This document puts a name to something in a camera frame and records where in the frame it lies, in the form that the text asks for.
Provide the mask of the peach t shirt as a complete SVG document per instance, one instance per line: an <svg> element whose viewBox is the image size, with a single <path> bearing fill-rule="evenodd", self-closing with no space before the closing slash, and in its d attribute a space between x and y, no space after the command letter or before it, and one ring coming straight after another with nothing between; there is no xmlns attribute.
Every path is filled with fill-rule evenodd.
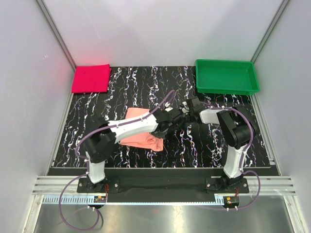
<svg viewBox="0 0 311 233"><path fill-rule="evenodd" d="M126 113L126 119L138 117L148 113L149 109L144 108L129 108ZM163 139L157 138L150 133L140 133L134 136L125 138L120 141L123 146L131 146L136 148L151 149L153 151L163 151Z"/></svg>

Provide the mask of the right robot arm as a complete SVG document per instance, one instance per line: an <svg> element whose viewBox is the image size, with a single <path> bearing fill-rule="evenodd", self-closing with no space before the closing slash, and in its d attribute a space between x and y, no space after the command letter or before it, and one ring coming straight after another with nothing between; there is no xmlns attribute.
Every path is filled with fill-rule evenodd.
<svg viewBox="0 0 311 233"><path fill-rule="evenodd" d="M243 105L215 107L201 102L197 97L181 104L185 121L200 124L217 124L228 145L223 173L214 183L207 184L209 192L235 192L242 183L246 171L244 162L247 151L259 129Z"/></svg>

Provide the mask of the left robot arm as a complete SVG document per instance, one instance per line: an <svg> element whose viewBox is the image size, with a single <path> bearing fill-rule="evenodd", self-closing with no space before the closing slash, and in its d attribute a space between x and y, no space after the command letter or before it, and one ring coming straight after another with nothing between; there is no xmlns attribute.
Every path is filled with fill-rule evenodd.
<svg viewBox="0 0 311 233"><path fill-rule="evenodd" d="M104 167L107 158L116 143L131 136L142 133L164 139L169 131L183 124L185 108L153 109L137 117L120 121L109 121L101 128L90 132L81 143L86 150L88 159L88 187L94 192L100 192L105 186Z"/></svg>

